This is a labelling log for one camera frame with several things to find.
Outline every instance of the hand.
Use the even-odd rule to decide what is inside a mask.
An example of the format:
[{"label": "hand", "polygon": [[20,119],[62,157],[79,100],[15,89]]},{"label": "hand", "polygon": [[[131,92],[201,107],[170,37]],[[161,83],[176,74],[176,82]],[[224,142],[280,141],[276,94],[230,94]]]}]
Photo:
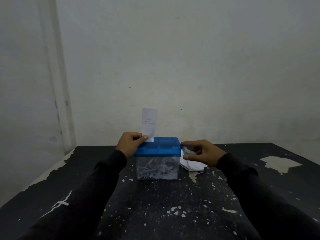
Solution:
[{"label": "hand", "polygon": [[148,136],[142,136],[141,133],[136,132],[125,132],[122,134],[116,150],[121,151],[126,158],[131,157],[134,155],[134,153],[137,151],[138,146],[145,142],[148,139]]},{"label": "hand", "polygon": [[181,145],[196,152],[196,154],[184,155],[185,160],[202,162],[210,167],[217,166],[219,159],[226,154],[225,151],[207,140],[183,141]]}]

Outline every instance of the person's left arm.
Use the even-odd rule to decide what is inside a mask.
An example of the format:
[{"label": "person's left arm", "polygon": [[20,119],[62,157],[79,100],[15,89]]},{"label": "person's left arm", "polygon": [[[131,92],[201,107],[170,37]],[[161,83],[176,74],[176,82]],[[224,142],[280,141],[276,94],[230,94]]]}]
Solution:
[{"label": "person's left arm", "polygon": [[90,239],[96,230],[106,203],[113,194],[127,158],[148,137],[126,132],[108,159],[98,162],[93,173],[72,191],[65,204],[41,217],[18,239]]}]

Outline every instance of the transparent plastic container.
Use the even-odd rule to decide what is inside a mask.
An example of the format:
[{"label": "transparent plastic container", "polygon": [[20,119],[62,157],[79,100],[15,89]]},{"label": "transparent plastic container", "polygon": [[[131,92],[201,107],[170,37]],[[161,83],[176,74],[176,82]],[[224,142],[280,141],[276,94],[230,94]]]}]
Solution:
[{"label": "transparent plastic container", "polygon": [[181,146],[176,137],[155,137],[134,154],[138,180],[177,180]]}]

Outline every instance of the person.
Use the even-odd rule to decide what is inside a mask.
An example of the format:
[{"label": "person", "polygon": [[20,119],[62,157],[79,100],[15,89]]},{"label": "person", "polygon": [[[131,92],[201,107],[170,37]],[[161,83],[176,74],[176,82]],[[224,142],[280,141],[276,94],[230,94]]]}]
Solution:
[{"label": "person", "polygon": [[[106,203],[114,192],[120,171],[127,158],[148,137],[141,133],[123,133],[108,159],[98,162],[93,173],[62,204],[44,215],[18,239],[90,239],[94,234]],[[262,239],[320,239],[319,225],[284,198],[274,193],[258,177],[254,168],[244,165],[207,140],[184,141],[181,145],[197,154],[184,159],[217,167],[238,197],[246,216]]]}]

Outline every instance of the sleeve cuff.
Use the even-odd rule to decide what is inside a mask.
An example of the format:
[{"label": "sleeve cuff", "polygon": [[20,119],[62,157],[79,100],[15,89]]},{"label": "sleeve cuff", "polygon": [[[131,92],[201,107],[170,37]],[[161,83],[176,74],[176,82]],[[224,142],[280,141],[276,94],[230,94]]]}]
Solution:
[{"label": "sleeve cuff", "polygon": [[127,158],[123,154],[123,152],[119,150],[114,150],[113,153],[108,157],[106,160],[99,161],[97,165],[94,167],[94,169],[100,167],[100,166],[112,166],[114,167],[118,173],[122,169],[124,169],[127,165]]},{"label": "sleeve cuff", "polygon": [[235,178],[244,172],[252,172],[258,176],[257,171],[248,165],[243,164],[231,153],[223,155],[217,163],[217,168],[221,170],[227,178]]}]

